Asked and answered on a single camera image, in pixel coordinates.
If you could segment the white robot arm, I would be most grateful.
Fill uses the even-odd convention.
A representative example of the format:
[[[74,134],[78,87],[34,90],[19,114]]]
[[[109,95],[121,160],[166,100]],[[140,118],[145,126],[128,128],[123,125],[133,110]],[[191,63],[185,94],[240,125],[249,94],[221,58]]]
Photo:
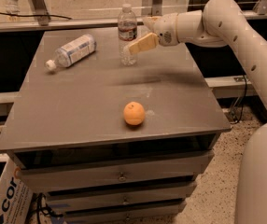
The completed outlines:
[[[267,110],[267,41],[234,0],[209,0],[203,10],[145,17],[143,23],[150,32],[130,42],[126,53],[179,43],[229,46]],[[252,134],[244,150],[234,224],[267,224],[267,123]]]

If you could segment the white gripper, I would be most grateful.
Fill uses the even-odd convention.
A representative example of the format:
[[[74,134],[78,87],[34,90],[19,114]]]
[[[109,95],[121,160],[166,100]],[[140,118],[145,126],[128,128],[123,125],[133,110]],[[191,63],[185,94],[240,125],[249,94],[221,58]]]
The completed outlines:
[[[142,51],[155,49],[159,42],[162,46],[175,46],[177,39],[177,13],[166,14],[163,16],[143,17],[143,24],[154,33],[146,34],[128,45],[128,52],[131,55]]]

